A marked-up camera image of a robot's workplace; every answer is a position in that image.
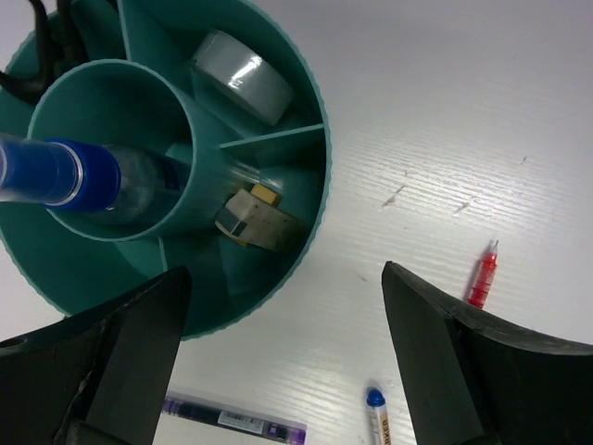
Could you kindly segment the black handled scissors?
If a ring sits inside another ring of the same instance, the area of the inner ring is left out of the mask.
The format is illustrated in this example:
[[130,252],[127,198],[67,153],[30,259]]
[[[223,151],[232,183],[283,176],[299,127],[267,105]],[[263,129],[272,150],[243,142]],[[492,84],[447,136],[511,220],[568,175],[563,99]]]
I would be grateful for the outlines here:
[[57,1],[57,14],[62,23],[63,41],[52,36],[49,19],[42,1],[30,1],[34,12],[35,44],[38,59],[36,74],[19,78],[1,72],[1,87],[12,96],[36,105],[47,89],[59,77],[56,67],[61,62],[79,66],[90,60],[85,43],[72,17],[70,0]]

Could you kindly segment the purple dark gel pen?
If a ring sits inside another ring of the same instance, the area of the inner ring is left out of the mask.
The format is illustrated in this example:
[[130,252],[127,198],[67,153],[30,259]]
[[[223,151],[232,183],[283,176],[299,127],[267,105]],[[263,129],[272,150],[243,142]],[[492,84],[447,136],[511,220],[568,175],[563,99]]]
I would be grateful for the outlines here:
[[170,391],[162,402],[161,411],[167,415],[215,426],[254,437],[283,443],[304,444],[307,428],[304,425],[276,420],[262,413],[248,412],[221,402],[199,399]]

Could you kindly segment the white eraser with sleeve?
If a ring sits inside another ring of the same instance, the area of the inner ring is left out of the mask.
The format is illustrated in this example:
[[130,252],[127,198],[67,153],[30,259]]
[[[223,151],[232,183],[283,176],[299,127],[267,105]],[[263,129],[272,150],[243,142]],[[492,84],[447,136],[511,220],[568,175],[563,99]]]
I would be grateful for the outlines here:
[[218,212],[216,227],[234,240],[275,252],[297,244],[305,232],[299,219],[240,189]]

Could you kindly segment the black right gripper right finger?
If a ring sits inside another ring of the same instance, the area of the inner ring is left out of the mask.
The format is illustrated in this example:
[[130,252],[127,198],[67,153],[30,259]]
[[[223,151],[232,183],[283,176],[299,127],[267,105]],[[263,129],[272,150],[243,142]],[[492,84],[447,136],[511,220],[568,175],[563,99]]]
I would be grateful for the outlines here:
[[591,443],[590,345],[477,309],[392,261],[382,288],[418,443]]

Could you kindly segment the clear tape roll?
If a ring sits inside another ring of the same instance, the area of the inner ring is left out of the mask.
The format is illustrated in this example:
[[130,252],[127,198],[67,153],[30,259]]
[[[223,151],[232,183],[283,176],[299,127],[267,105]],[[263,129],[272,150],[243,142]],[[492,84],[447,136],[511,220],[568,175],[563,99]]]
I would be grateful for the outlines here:
[[193,63],[237,106],[270,126],[280,121],[295,98],[291,85],[270,63],[226,32],[209,32]]

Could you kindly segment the yellow eraser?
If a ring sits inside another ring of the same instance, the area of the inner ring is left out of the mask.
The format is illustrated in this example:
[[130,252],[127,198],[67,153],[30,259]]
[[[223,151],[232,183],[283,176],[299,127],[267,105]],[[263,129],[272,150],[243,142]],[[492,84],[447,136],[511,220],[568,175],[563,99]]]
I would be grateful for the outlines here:
[[273,207],[277,207],[282,199],[278,193],[262,184],[254,184],[250,193]]

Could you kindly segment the clear blue-capped marker pen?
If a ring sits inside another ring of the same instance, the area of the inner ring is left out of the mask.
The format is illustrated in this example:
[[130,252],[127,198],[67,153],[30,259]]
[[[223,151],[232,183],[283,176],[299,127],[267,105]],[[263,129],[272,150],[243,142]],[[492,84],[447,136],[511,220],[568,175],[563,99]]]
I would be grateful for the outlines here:
[[151,226],[178,203],[191,166],[140,148],[1,135],[1,200]]

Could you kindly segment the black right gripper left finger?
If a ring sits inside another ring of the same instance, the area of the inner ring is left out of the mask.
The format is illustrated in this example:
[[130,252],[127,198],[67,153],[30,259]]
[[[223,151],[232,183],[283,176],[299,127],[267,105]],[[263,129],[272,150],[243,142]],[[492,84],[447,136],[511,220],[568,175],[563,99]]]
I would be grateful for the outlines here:
[[177,267],[2,341],[2,443],[152,443],[191,295]]

